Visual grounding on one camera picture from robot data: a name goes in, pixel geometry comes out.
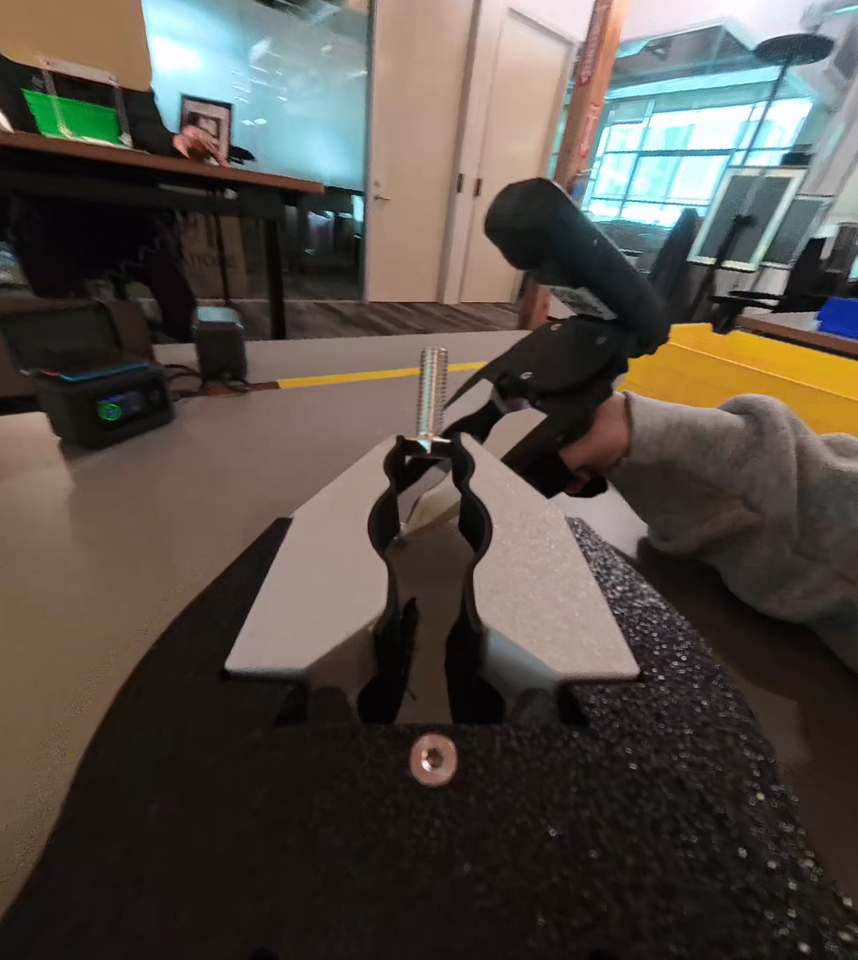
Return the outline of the person's right hand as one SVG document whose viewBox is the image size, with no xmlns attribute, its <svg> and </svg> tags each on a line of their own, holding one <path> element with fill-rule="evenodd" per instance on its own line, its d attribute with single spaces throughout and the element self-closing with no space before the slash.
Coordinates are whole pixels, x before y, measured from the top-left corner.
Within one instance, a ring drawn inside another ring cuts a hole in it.
<svg viewBox="0 0 858 960">
<path fill-rule="evenodd" d="M 597 479 L 606 479 L 628 455 L 631 436 L 628 398 L 616 391 L 598 407 L 588 431 L 558 451 L 572 477 L 567 496 L 576 497 Z"/>
</svg>

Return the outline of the black portable power station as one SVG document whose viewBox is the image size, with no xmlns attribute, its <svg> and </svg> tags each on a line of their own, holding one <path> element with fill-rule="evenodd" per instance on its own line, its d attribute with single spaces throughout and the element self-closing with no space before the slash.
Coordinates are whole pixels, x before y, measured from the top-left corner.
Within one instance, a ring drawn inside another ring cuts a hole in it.
<svg viewBox="0 0 858 960">
<path fill-rule="evenodd" d="M 100 301 L 3 311 L 0 337 L 64 444 L 103 450 L 174 419 L 163 367 L 124 349 Z"/>
</svg>

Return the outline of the yellow plastic bin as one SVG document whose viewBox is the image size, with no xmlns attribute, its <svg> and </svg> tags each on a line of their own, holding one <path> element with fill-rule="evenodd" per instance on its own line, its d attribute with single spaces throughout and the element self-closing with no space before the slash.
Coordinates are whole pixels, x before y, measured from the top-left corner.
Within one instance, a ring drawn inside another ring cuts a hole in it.
<svg viewBox="0 0 858 960">
<path fill-rule="evenodd" d="M 820 435 L 858 438 L 858 359 L 751 332 L 674 326 L 655 354 L 630 361 L 620 389 L 705 408 L 742 395 L 770 397 Z"/>
</svg>

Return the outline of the grey board on stand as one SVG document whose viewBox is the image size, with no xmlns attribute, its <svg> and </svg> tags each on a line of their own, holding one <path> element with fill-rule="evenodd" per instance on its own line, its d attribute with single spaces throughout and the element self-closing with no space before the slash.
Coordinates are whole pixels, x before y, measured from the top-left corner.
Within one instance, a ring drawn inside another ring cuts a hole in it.
<svg viewBox="0 0 858 960">
<path fill-rule="evenodd" d="M 746 274 L 792 268 L 834 203 L 803 193 L 806 176 L 793 166 L 727 170 L 687 261 Z"/>
</svg>

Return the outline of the silver hex bolt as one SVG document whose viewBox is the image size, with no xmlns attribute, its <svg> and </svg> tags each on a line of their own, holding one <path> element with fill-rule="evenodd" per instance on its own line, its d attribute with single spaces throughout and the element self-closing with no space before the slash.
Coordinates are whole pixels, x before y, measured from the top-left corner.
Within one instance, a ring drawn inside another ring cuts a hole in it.
<svg viewBox="0 0 858 960">
<path fill-rule="evenodd" d="M 414 441 L 425 454 L 445 441 L 448 352 L 428 346 L 420 354 Z"/>
</svg>

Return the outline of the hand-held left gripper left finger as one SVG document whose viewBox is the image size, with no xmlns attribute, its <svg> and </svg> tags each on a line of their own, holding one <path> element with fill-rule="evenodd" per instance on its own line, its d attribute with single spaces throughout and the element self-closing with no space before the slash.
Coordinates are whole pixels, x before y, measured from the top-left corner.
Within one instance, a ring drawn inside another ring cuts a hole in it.
<svg viewBox="0 0 858 960">
<path fill-rule="evenodd" d="M 353 710 L 398 710 L 419 610 L 387 555 L 416 444 L 389 438 L 291 516 L 224 663 L 234 679 L 340 690 Z"/>
</svg>

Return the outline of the small black box device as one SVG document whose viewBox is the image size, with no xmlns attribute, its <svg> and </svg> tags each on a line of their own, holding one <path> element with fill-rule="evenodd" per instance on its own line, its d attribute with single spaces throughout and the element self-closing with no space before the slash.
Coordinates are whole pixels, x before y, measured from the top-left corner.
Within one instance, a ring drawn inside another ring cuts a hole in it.
<svg viewBox="0 0 858 960">
<path fill-rule="evenodd" d="M 192 325 L 196 367 L 204 383 L 248 384 L 243 323 L 232 306 L 198 306 Z"/>
</svg>

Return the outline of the white door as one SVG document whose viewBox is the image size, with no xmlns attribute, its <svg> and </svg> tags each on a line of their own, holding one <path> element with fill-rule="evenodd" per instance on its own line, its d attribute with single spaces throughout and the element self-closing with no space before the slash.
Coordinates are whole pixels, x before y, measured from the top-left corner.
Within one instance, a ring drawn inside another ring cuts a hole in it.
<svg viewBox="0 0 858 960">
<path fill-rule="evenodd" d="M 519 287 L 513 268 L 485 234 L 496 195 L 545 175 L 573 44 L 514 10 L 503 22 L 486 106 L 480 165 L 459 287 L 462 303 L 507 304 Z"/>
<path fill-rule="evenodd" d="M 364 289 L 438 298 L 475 3 L 373 3 Z"/>
</svg>

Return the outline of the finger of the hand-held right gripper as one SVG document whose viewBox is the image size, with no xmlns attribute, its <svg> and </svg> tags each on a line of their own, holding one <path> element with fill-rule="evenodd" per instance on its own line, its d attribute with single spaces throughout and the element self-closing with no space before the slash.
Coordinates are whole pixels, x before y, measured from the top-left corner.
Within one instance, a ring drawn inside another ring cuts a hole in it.
<svg viewBox="0 0 858 960">
<path fill-rule="evenodd" d="M 497 412 L 516 412 L 529 405 L 528 346 L 514 343 L 476 370 L 447 400 L 446 412 L 478 412 L 491 406 Z"/>
<path fill-rule="evenodd" d="M 475 441 L 483 443 L 502 419 L 528 408 L 529 401 L 524 397 L 491 395 L 477 409 L 457 416 L 443 429 L 439 437 L 451 441 L 458 434 L 467 434 Z"/>
</svg>

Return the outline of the green plastic bin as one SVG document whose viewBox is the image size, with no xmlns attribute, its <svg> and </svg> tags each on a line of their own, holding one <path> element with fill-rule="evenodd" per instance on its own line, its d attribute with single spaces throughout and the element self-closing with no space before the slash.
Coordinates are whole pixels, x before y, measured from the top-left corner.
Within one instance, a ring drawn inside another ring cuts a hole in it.
<svg viewBox="0 0 858 960">
<path fill-rule="evenodd" d="M 55 94 L 21 90 L 39 134 L 133 149 L 132 136 L 124 129 L 116 107 L 63 98 Z"/>
</svg>

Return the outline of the black office chair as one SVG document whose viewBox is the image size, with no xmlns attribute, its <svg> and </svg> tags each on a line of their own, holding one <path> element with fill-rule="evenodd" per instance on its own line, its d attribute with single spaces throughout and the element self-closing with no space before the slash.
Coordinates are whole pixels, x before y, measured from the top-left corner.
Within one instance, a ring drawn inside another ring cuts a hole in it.
<svg viewBox="0 0 858 960">
<path fill-rule="evenodd" d="M 696 208 L 685 207 L 659 249 L 647 274 L 652 289 L 671 311 L 680 313 L 689 290 L 688 255 L 698 237 L 702 218 Z"/>
</svg>

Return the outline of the person's right forearm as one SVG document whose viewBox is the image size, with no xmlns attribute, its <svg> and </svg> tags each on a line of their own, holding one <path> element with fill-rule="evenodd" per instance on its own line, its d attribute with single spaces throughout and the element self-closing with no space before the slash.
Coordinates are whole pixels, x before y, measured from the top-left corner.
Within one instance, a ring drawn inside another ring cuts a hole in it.
<svg viewBox="0 0 858 960">
<path fill-rule="evenodd" d="M 858 675 L 858 438 L 758 394 L 710 409 L 629 392 L 626 407 L 627 455 L 607 476 L 651 543 Z"/>
</svg>

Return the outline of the black floor lamp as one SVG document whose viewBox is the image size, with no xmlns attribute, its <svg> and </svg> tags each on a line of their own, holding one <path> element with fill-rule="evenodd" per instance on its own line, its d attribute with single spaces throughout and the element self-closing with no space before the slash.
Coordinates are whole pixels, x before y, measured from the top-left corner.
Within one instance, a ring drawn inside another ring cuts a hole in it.
<svg viewBox="0 0 858 960">
<path fill-rule="evenodd" d="M 774 161 L 775 165 L 807 166 L 814 150 L 809 143 L 798 142 L 794 135 L 792 143 L 770 143 L 776 129 L 776 121 L 770 120 L 770 114 L 777 102 L 784 81 L 790 70 L 796 67 L 813 66 L 829 57 L 834 49 L 834 40 L 818 32 L 792 32 L 761 41 L 753 50 L 755 59 L 764 66 L 777 69 L 766 100 L 762 103 L 758 116 L 750 121 L 748 134 L 741 136 L 733 148 L 726 167 L 727 171 L 743 169 L 751 161 Z M 782 158 L 775 160 L 777 154 Z"/>
</svg>

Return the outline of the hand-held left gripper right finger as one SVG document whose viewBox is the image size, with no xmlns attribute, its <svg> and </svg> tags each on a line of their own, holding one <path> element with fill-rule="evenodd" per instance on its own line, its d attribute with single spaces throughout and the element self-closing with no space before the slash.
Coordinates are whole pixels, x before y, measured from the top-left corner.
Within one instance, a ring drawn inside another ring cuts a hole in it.
<svg viewBox="0 0 858 960">
<path fill-rule="evenodd" d="M 466 434 L 451 442 L 470 557 L 445 648 L 452 710 L 511 710 L 529 691 L 639 679 L 567 518 Z"/>
</svg>

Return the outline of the cardboard box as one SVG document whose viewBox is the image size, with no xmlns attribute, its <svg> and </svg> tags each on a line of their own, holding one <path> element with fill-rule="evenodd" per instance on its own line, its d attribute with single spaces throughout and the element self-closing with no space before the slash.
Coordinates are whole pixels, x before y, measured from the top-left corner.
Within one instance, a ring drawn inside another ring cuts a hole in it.
<svg viewBox="0 0 858 960">
<path fill-rule="evenodd" d="M 186 212 L 178 223 L 183 272 L 196 299 L 222 301 L 223 279 L 231 300 L 246 299 L 251 289 L 239 219 Z"/>
</svg>

